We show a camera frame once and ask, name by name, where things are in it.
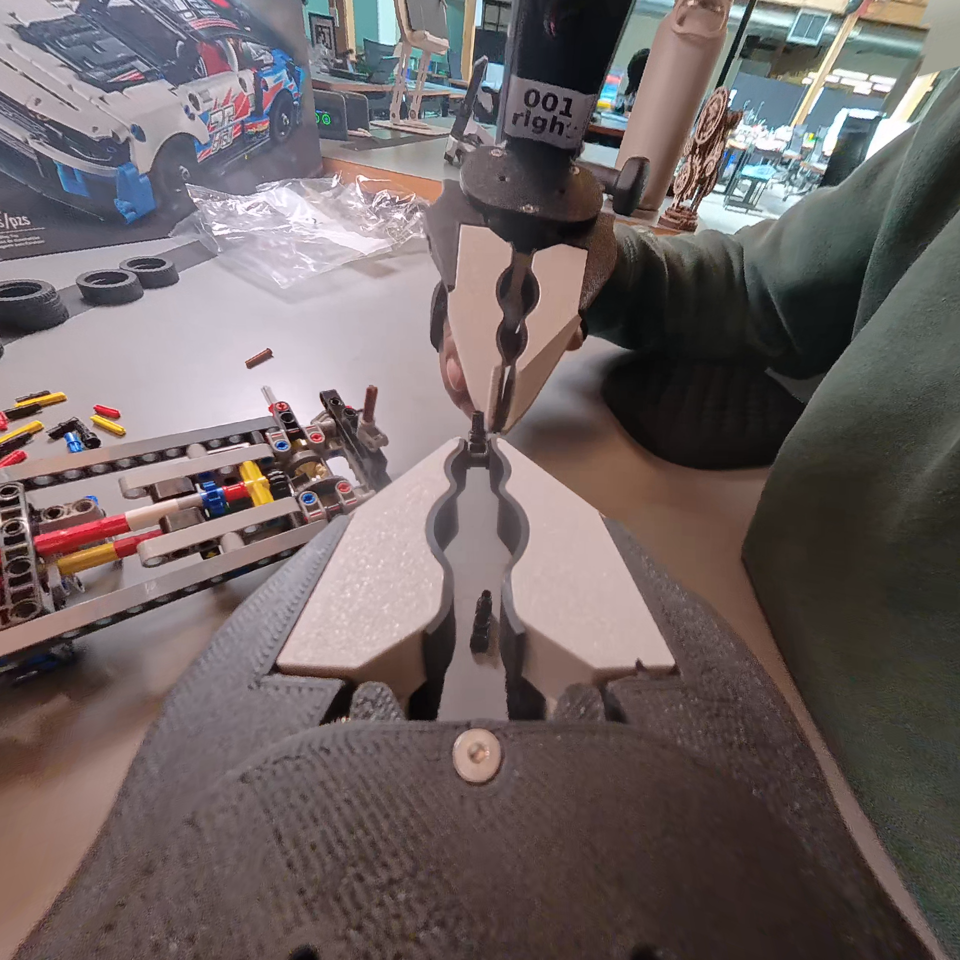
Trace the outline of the wooden gear model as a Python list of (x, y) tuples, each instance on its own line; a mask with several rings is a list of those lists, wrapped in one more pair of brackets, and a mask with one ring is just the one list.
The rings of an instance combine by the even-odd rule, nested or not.
[(730, 109), (731, 90), (717, 87), (705, 101), (680, 157), (671, 189), (673, 200), (659, 216), (657, 226), (679, 233), (694, 233), (699, 208), (716, 186), (728, 139), (742, 111)]

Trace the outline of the black rubber lego tire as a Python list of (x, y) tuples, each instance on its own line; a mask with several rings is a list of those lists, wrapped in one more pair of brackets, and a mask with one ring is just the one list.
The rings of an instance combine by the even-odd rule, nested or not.
[(131, 257), (121, 261), (119, 268), (134, 275), (145, 291), (164, 289), (180, 281), (177, 264), (167, 256)]
[(77, 276), (76, 287), (90, 306), (123, 306), (144, 296), (138, 276), (122, 268), (85, 271)]
[(20, 333), (52, 330), (69, 318), (69, 309), (52, 284), (38, 279), (1, 283), (1, 327)]

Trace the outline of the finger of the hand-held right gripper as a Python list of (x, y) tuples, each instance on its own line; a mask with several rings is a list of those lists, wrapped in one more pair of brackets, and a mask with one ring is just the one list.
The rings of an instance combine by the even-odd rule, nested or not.
[(516, 426), (546, 385), (580, 325), (580, 296), (588, 253), (556, 245), (533, 254), (526, 276), (535, 281), (535, 303), (497, 333), (502, 358), (495, 402), (495, 433)]
[(519, 268), (512, 246), (483, 225), (460, 226), (454, 347), (472, 408), (488, 431), (509, 431), (517, 394)]

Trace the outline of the person's right hand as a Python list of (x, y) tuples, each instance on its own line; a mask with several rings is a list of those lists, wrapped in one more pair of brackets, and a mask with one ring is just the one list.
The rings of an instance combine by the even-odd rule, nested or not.
[(460, 362), (455, 342), (450, 329), (443, 329), (440, 350), (438, 352), (438, 366), (443, 388), (454, 406), (468, 418), (475, 411), (474, 402), (467, 388), (466, 377)]

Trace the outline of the pile of small lego pins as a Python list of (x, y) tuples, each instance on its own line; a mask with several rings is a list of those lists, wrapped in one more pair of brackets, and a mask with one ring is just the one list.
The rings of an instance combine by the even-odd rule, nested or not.
[(2, 468), (25, 463), (29, 445), (42, 435), (52, 451), (69, 454), (99, 449), (102, 435), (126, 437), (119, 410), (101, 404), (92, 407), (88, 418), (72, 415), (46, 426), (42, 418), (66, 402), (67, 395), (62, 391), (40, 390), (18, 396), (12, 405), (1, 409)]

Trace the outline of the lego set box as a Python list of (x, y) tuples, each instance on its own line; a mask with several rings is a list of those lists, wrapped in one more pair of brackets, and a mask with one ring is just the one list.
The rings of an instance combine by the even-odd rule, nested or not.
[(322, 165), (304, 2), (3, 1), (1, 257), (157, 239)]

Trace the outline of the green sweatshirt sleeve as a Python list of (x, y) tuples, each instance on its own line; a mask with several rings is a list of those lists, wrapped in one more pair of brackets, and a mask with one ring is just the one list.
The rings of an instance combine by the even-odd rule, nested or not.
[(958, 77), (841, 186), (743, 240), (745, 341), (821, 377), (744, 544), (802, 699), (958, 958)]

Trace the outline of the cream water bottle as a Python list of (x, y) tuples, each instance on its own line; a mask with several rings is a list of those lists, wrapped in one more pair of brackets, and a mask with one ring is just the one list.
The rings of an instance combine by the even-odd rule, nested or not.
[(659, 25), (630, 114), (649, 175), (638, 209), (653, 221), (728, 36), (731, 1), (678, 1)]

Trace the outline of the small black white gadget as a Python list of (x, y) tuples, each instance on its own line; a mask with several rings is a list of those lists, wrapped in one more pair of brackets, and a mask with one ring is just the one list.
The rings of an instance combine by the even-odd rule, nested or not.
[(443, 159), (450, 166), (461, 167), (468, 154), (496, 145), (495, 134), (484, 124), (485, 119), (496, 119), (494, 91), (485, 85), (489, 62), (486, 55), (474, 62), (466, 94), (446, 140)]

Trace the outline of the clear plastic bag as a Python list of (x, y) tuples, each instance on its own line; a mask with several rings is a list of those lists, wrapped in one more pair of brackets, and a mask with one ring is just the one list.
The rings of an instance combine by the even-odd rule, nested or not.
[(361, 176), (293, 178), (247, 195), (191, 185), (175, 234), (199, 241), (238, 278), (290, 291), (335, 269), (388, 258), (426, 237), (428, 201)]

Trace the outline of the black device with green lights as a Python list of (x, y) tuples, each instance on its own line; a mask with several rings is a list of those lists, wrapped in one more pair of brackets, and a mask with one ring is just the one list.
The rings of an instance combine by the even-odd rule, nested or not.
[(365, 95), (351, 91), (313, 90), (318, 138), (347, 142), (352, 135), (370, 132), (369, 102)]

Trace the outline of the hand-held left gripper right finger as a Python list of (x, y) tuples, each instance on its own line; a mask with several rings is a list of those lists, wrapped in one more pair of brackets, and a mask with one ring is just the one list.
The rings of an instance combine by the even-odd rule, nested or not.
[(572, 686), (673, 673), (604, 515), (503, 438), (489, 441), (488, 472), (508, 552), (498, 645), (510, 720), (544, 718)]

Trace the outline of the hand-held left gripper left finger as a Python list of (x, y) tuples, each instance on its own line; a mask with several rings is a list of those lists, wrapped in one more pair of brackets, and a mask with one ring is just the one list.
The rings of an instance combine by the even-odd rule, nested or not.
[(385, 685), (413, 719), (440, 717), (456, 646), (457, 499), (468, 443), (452, 438), (351, 514), (275, 667)]

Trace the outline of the lego car chassis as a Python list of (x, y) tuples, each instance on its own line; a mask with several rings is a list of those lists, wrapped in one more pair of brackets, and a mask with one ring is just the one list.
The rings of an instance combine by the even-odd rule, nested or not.
[(70, 663), (89, 635), (289, 559), (391, 483), (378, 390), (355, 409), (323, 390), (300, 419), (267, 414), (15, 463), (1, 484), (1, 666), (10, 685)]

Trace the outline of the wooden figure model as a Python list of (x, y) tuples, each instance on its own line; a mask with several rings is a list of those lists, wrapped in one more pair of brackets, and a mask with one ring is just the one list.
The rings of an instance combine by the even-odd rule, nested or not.
[(426, 139), (444, 135), (423, 119), (427, 77), (434, 58), (448, 59), (450, 32), (447, 2), (394, 1), (399, 41), (398, 64), (391, 73), (390, 102), (385, 118), (370, 114), (372, 126)]

